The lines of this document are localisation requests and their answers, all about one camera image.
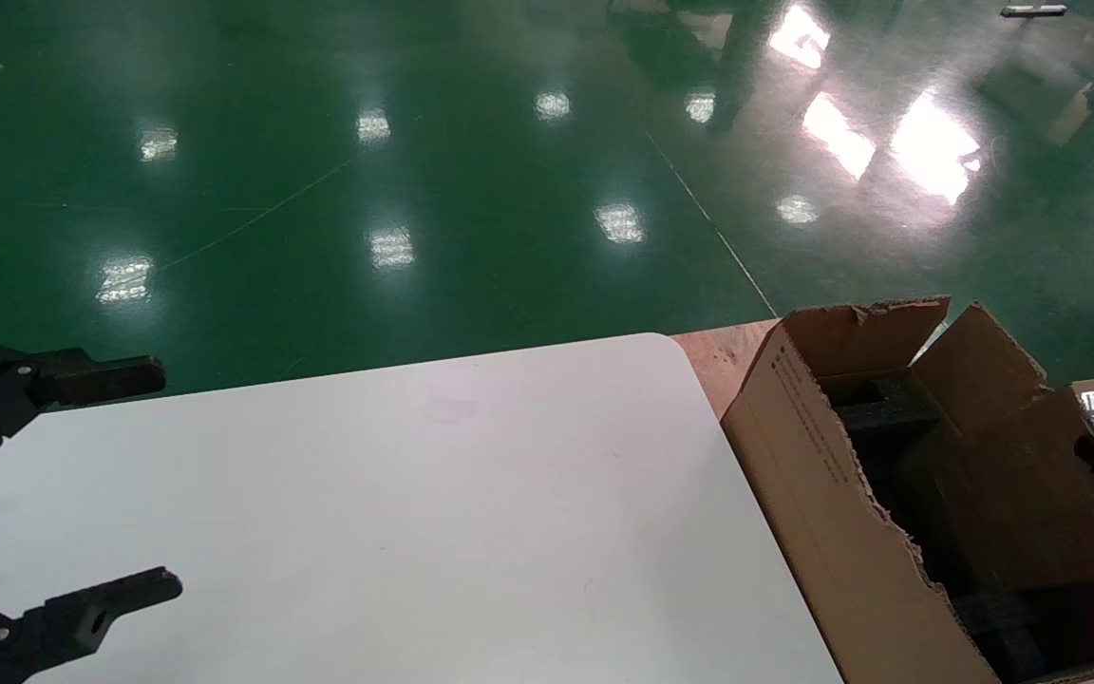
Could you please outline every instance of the torn cardboard edge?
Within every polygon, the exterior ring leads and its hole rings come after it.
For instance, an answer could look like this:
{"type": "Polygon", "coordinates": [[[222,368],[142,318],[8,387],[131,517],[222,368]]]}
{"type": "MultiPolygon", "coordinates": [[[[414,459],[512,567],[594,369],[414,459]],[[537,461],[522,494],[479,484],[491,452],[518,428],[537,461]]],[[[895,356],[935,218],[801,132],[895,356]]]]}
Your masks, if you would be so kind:
{"type": "MultiPolygon", "coordinates": [[[[1055,392],[1040,364],[977,303],[916,359],[947,303],[891,300],[788,314],[767,334],[722,419],[847,684],[999,682],[945,589],[930,579],[921,549],[873,495],[822,389],[824,376],[908,369],[924,386],[930,380],[934,403],[963,436],[988,428],[990,411],[1055,392]]],[[[1040,680],[1093,676],[1094,666],[1040,680]]]]}

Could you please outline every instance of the white table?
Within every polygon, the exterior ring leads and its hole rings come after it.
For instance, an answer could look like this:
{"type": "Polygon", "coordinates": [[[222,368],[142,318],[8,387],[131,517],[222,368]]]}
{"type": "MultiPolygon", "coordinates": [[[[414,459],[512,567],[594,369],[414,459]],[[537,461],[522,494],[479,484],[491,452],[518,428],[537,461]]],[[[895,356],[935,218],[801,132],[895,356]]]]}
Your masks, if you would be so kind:
{"type": "Polygon", "coordinates": [[[583,341],[43,416],[0,610],[166,565],[39,683],[838,684],[680,348],[583,341]]]}

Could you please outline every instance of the green epoxy floor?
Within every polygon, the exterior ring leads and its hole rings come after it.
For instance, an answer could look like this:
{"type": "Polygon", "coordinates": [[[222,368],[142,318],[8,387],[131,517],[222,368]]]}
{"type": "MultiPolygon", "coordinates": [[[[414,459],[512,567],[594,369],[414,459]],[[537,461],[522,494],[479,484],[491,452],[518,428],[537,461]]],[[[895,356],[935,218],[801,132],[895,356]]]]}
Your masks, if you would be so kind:
{"type": "Polygon", "coordinates": [[[1094,376],[1094,1],[0,0],[0,343],[172,393],[980,299],[1094,376]]]}

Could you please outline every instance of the cardboard flap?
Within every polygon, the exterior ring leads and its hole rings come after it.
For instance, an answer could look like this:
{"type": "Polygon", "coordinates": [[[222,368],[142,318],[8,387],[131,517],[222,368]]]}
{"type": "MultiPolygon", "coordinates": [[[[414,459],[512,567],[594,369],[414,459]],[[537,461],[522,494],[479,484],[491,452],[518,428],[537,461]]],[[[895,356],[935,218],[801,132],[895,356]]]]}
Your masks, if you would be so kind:
{"type": "Polygon", "coordinates": [[[947,298],[899,299],[795,309],[779,325],[813,376],[826,378],[906,367],[945,316],[947,298]]]}
{"type": "Polygon", "coordinates": [[[946,515],[980,588],[1094,581],[1094,475],[1075,452],[1086,433],[1075,394],[1063,389],[1000,415],[952,457],[930,460],[936,494],[920,506],[946,515]]]}
{"type": "Polygon", "coordinates": [[[873,499],[787,331],[764,341],[721,425],[843,680],[998,684],[873,499]]]}
{"type": "Polygon", "coordinates": [[[1049,393],[1045,370],[977,302],[912,368],[965,436],[1049,393]]]}

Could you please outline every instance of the open cardboard box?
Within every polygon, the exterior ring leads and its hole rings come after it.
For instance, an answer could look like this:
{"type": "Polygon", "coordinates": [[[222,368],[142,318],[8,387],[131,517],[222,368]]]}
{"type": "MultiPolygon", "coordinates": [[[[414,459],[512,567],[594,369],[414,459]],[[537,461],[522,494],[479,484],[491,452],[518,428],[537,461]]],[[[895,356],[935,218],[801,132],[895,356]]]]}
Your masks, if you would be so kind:
{"type": "Polygon", "coordinates": [[[847,684],[1094,679],[1094,472],[1075,454],[1094,439],[1094,381],[1049,389],[977,304],[919,355],[946,313],[947,299],[918,299],[788,314],[724,431],[847,684]],[[939,416],[896,468],[923,514],[921,541],[958,552],[951,576],[977,598],[1061,616],[1050,637],[1047,624],[1002,610],[1019,628],[1003,634],[1012,657],[1040,642],[1027,653],[1039,675],[991,668],[967,633],[975,619],[958,617],[919,545],[874,497],[830,397],[880,376],[898,378],[939,416]]]}

